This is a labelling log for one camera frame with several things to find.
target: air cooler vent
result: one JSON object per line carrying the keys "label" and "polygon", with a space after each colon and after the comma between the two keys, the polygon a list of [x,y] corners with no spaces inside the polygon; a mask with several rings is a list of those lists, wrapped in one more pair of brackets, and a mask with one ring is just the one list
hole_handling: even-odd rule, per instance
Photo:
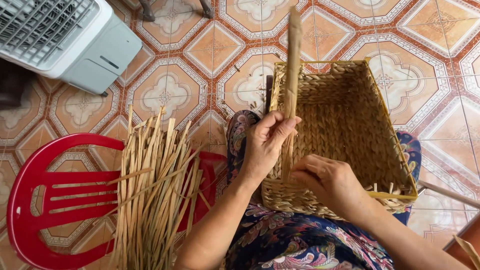
{"label": "air cooler vent", "polygon": [[74,41],[95,7],[92,0],[0,0],[0,50],[39,66]]}

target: red plastic chair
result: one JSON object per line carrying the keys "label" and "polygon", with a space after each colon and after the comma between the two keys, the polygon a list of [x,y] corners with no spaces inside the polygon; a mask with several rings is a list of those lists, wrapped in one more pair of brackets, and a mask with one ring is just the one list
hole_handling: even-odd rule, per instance
{"label": "red plastic chair", "polygon": [[[52,187],[52,185],[55,184],[107,182],[119,177],[119,171],[46,171],[47,166],[63,151],[85,144],[108,147],[116,150],[123,150],[124,147],[123,143],[119,140],[90,133],[77,133],[59,138],[35,151],[35,153],[33,153],[22,166],[15,183],[13,184],[7,206],[8,236],[10,244],[16,251],[17,256],[31,266],[46,270],[77,269],[100,259],[113,250],[114,240],[112,239],[109,242],[103,243],[80,254],[59,254],[50,250],[37,235],[42,229],[102,217],[117,206],[116,204],[104,204],[64,212],[49,213],[54,209],[117,200],[116,193],[63,200],[50,200],[52,197],[117,190],[116,185],[106,186],[104,184],[61,188]],[[207,152],[201,152],[200,158],[200,168],[204,170],[203,177],[205,177],[205,181],[200,188],[205,189],[208,187],[208,189],[204,191],[204,196],[207,198],[210,205],[213,205],[215,202],[216,185],[212,184],[209,186],[210,181],[215,180],[215,171],[213,170],[211,162],[225,161],[226,158],[222,155]],[[44,185],[45,192],[43,195],[42,214],[36,217],[30,212],[30,201],[33,190],[38,185]],[[197,200],[197,202],[198,204],[195,207],[195,221],[199,220],[208,211],[206,205],[201,199]]]}

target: patterned fabric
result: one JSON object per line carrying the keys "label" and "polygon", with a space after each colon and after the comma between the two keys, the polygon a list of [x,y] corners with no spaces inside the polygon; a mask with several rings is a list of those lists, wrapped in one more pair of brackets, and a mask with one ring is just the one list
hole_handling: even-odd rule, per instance
{"label": "patterned fabric", "polygon": [[[245,154],[245,131],[260,118],[237,112],[228,127],[227,183],[240,171]],[[397,132],[412,175],[420,171],[420,143]],[[394,214],[405,225],[410,208]],[[368,233],[346,221],[298,213],[271,211],[251,200],[226,257],[226,269],[393,269],[393,262]]]}

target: forearm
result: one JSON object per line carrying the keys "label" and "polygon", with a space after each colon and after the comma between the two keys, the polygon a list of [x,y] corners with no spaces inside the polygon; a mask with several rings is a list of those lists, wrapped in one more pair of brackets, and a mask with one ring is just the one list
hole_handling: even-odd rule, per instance
{"label": "forearm", "polygon": [[385,248],[392,257],[396,269],[467,269],[384,210],[372,219],[365,230]]}
{"label": "forearm", "polygon": [[193,226],[175,261],[175,269],[209,270],[225,256],[255,188],[241,174],[212,209]]}

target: octagonal tile pattern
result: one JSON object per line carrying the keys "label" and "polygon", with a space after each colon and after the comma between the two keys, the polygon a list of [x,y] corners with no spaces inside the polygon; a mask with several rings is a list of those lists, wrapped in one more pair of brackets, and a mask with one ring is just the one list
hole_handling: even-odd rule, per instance
{"label": "octagonal tile pattern", "polygon": [[[154,22],[142,20],[138,0],[109,0],[114,13],[142,40],[142,49],[106,90],[83,92],[39,76],[22,106],[0,111],[0,268],[26,269],[8,247],[5,209],[22,164],[44,144],[73,133],[127,139],[133,122],[165,106],[162,124],[175,118],[181,131],[192,122],[192,143],[226,155],[226,126],[239,110],[260,117],[266,108],[266,76],[287,59],[288,8],[303,21],[302,59],[367,59],[394,127],[420,139],[420,178],[470,198],[480,196],[480,4],[463,0],[216,0],[214,18],[198,0],[155,0]],[[306,72],[327,72],[308,63]],[[93,145],[65,150],[53,171],[107,171],[120,152]],[[226,168],[215,164],[217,196]],[[43,189],[31,211],[40,214]],[[478,211],[435,192],[413,205],[409,227],[442,246]],[[115,218],[81,221],[41,232],[61,253],[78,253],[108,241]],[[179,246],[184,234],[179,234]],[[85,269],[106,269],[107,257]]]}

